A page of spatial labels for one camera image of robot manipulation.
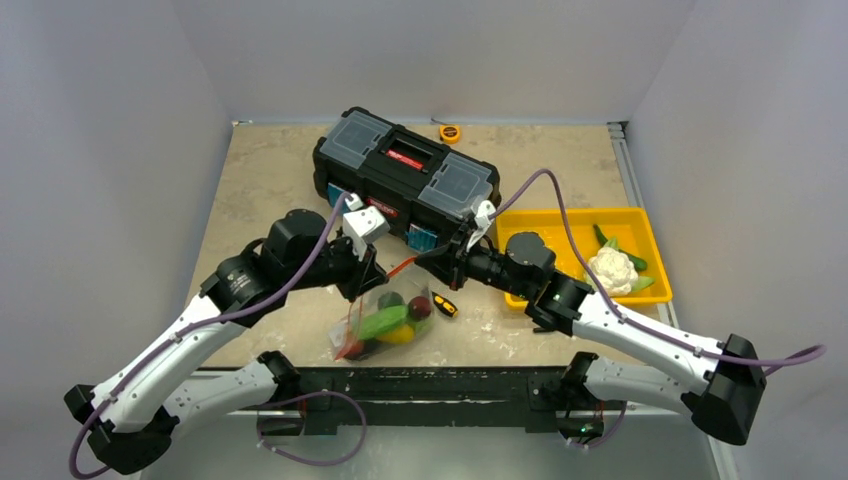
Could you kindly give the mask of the dark green avocado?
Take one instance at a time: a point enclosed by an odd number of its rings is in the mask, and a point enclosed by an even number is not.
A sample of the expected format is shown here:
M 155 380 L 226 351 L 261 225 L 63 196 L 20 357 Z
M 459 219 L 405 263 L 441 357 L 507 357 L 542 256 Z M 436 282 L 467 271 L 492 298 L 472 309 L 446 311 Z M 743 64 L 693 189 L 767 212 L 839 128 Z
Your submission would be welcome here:
M 405 304 L 406 301 L 404 300 L 404 297 L 396 291 L 389 291 L 383 293 L 377 300 L 377 308 L 379 310 L 384 310 L 395 306 L 403 306 Z

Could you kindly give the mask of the clear orange zip top bag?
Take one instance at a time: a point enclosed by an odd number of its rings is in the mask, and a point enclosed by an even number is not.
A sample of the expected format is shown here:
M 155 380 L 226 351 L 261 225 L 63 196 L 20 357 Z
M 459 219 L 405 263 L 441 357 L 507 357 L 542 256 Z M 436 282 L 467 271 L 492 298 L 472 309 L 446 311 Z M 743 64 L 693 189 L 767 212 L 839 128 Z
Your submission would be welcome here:
M 413 343 L 430 328 L 435 311 L 429 274 L 409 258 L 386 284 L 354 300 L 330 330 L 334 359 L 361 361 Z

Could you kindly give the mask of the dark red plum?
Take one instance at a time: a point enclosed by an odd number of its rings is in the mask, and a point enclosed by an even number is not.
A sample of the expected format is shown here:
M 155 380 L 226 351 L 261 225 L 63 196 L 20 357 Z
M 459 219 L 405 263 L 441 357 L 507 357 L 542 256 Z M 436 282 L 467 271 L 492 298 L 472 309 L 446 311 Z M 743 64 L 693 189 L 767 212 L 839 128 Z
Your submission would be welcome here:
M 407 304 L 407 318 L 410 322 L 427 320 L 432 314 L 431 299 L 426 296 L 416 296 Z

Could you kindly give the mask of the yellow corn cob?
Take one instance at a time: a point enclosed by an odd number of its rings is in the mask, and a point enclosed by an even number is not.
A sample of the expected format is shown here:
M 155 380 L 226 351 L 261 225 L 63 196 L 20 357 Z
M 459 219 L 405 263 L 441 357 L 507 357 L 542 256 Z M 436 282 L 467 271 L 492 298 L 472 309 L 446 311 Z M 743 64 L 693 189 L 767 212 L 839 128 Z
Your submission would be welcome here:
M 387 344 L 403 345 L 412 342 L 415 337 L 415 329 L 409 324 L 403 324 L 390 332 L 378 335 L 376 339 Z

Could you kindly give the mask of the red pink peach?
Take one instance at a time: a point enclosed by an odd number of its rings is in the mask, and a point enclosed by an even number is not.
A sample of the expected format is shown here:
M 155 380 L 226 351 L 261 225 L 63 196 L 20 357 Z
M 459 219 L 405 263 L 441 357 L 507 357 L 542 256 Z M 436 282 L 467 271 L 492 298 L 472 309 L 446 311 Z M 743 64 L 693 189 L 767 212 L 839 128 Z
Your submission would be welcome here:
M 365 341 L 355 342 L 344 349 L 342 358 L 350 361 L 358 360 L 363 355 L 365 347 Z

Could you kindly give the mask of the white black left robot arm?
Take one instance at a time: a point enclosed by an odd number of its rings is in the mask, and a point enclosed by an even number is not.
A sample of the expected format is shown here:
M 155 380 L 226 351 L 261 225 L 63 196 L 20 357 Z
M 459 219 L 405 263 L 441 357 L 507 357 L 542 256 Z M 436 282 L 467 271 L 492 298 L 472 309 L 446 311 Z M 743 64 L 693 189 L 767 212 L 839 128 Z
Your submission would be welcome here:
M 304 407 L 326 395 L 278 351 L 226 375 L 192 383 L 215 352 L 281 309 L 289 293 L 333 286 L 355 300 L 388 281 L 375 241 L 389 230 L 373 207 L 329 218 L 295 209 L 268 234 L 223 260 L 178 318 L 140 355 L 97 385 L 64 397 L 80 422 L 72 452 L 88 447 L 103 471 L 137 473 L 179 436 L 245 407 Z

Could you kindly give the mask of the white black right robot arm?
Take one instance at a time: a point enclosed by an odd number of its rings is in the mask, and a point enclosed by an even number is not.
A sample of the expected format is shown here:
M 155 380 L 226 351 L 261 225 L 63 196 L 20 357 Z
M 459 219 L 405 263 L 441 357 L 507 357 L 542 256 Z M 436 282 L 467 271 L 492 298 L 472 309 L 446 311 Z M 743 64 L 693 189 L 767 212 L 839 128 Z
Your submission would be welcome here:
M 636 366 L 601 357 L 579 361 L 561 381 L 569 404 L 584 407 L 595 399 L 651 405 L 688 416 L 719 441 L 747 443 L 767 386 L 750 340 L 692 334 L 623 307 L 559 271 L 555 253 L 536 233 L 514 235 L 503 252 L 471 246 L 470 238 L 460 230 L 415 263 L 452 290 L 474 280 L 522 297 L 537 326 L 638 360 Z

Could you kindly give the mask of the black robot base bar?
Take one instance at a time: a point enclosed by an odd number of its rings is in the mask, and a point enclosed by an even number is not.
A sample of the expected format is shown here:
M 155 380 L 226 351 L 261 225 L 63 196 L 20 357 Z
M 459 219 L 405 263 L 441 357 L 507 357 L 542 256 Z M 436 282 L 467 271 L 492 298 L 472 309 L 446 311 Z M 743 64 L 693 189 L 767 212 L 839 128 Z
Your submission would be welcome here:
M 283 384 L 251 406 L 268 437 L 334 435 L 342 426 L 502 427 L 597 438 L 620 400 L 584 386 L 595 355 L 545 367 L 272 367 Z

